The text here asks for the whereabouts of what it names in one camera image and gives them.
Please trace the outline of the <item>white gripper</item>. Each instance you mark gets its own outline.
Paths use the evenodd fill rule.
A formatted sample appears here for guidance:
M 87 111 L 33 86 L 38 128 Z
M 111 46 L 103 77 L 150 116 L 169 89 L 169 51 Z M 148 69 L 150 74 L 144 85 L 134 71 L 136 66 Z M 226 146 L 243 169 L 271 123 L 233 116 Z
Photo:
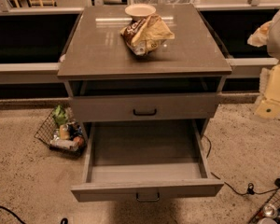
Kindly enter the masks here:
M 271 21 L 263 23 L 247 39 L 247 44 L 262 47 L 267 44 Z M 280 114 L 280 64 L 271 70 L 263 68 L 259 80 L 259 97 L 253 112 L 259 119 L 274 119 Z

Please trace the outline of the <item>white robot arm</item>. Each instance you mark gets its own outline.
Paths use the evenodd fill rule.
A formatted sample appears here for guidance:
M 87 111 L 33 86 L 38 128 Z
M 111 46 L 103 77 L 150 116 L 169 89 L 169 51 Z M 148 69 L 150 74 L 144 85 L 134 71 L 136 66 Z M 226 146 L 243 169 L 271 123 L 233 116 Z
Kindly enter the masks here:
M 263 68 L 260 73 L 260 95 L 253 112 L 255 118 L 274 119 L 280 114 L 280 9 L 247 39 L 247 44 L 266 46 L 268 54 L 278 60 L 271 70 Z

